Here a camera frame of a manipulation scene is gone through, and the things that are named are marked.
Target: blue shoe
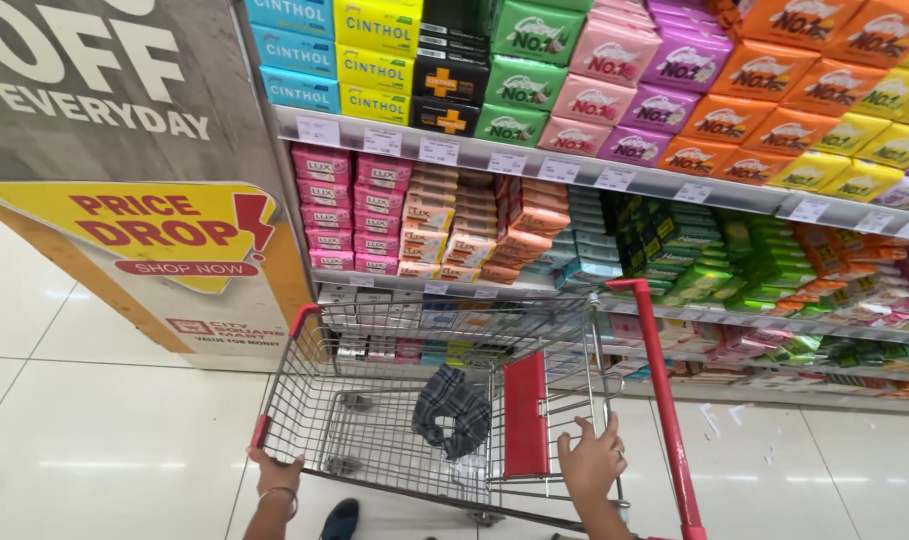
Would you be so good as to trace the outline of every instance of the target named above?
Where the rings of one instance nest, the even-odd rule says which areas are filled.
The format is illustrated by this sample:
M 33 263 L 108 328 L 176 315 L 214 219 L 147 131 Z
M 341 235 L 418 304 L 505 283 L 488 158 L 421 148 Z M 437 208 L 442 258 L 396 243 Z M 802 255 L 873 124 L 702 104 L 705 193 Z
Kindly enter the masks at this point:
M 345 498 L 339 502 L 325 520 L 321 540 L 351 540 L 358 528 L 360 508 L 357 498 Z

